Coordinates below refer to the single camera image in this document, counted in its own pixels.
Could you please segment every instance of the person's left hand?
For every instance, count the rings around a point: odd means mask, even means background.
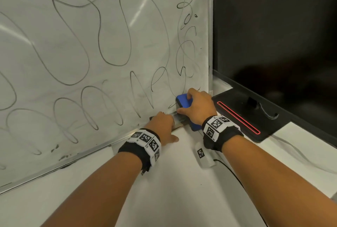
[[[168,143],[179,141],[178,137],[171,134],[173,126],[174,120],[171,115],[158,112],[158,114],[146,124],[145,128],[150,129],[159,135],[161,146],[165,146]]]

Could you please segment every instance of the white device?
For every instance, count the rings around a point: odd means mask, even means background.
[[[210,149],[204,147],[204,142],[198,142],[194,150],[196,152],[196,159],[199,162],[201,168],[210,168],[215,165],[213,157],[210,154]]]

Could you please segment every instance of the forearm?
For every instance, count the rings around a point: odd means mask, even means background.
[[[222,152],[269,226],[337,225],[337,205],[257,145],[235,136]]]
[[[141,167],[136,155],[118,153],[91,174],[42,226],[114,226]]]

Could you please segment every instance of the person's right hand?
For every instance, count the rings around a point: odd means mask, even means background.
[[[207,92],[199,92],[190,88],[187,92],[187,99],[191,98],[193,98],[192,105],[189,108],[177,109],[177,113],[186,115],[198,125],[202,125],[208,117],[217,115],[212,97]]]

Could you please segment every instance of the table surface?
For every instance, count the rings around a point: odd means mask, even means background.
[[[227,89],[228,84],[214,77],[214,94]],[[193,153],[200,133],[183,127],[174,134],[180,142],[164,147],[156,167],[137,178],[116,226],[265,226],[230,171],[221,164],[200,168]],[[337,149],[293,123],[275,135],[291,145],[272,137],[258,145],[332,197],[337,191]],[[121,144],[1,195],[0,226],[41,225]]]

